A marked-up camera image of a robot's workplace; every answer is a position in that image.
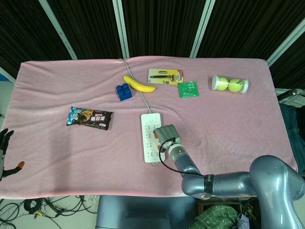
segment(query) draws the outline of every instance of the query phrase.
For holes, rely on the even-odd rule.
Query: power strip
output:
[[[144,149],[144,161],[153,163],[154,165],[160,162],[158,146],[160,142],[154,137],[154,129],[161,127],[161,117],[159,113],[150,113],[141,115],[142,122],[142,137]],[[165,153],[161,153],[162,161],[165,160]]]

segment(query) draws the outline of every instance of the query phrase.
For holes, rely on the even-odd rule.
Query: pink cloth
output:
[[[197,81],[199,97],[179,98],[176,86],[159,84],[145,97],[163,125],[175,125],[202,174],[249,171],[266,154],[296,169],[265,61],[145,56],[127,63],[142,83],[149,68],[181,69],[185,81]],[[135,90],[120,102],[115,87],[123,74],[120,60],[21,64],[3,128],[15,130],[5,168],[22,160],[25,166],[0,182],[1,198],[184,195],[179,174],[144,162],[141,114],[147,109]],[[248,92],[211,91],[215,74],[249,79]],[[71,106],[113,111],[109,130],[66,126]]]

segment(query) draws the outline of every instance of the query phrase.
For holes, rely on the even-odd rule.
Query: blue lego brick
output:
[[[126,83],[124,83],[122,86],[118,85],[116,87],[116,91],[118,92],[121,101],[132,97],[132,92]]]

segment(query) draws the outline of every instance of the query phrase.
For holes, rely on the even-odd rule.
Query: white cable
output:
[[[125,61],[124,59],[121,59],[121,58],[119,58],[119,60],[121,60],[121,61],[124,62],[125,66],[126,66],[126,68],[127,68],[127,71],[129,72],[130,76],[134,79],[134,76],[133,76],[132,72],[130,71],[129,66],[128,66],[128,64],[126,63],[126,61]],[[146,99],[144,98],[143,93],[140,92],[140,95],[141,95],[141,97],[142,97],[142,99],[143,99],[145,105],[147,106],[148,113],[152,113],[152,110],[151,110],[151,108],[149,107],[149,105],[148,105]]]

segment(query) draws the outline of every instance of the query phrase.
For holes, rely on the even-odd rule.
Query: green seed packet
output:
[[[196,97],[199,96],[197,82],[189,81],[178,84],[180,98]]]

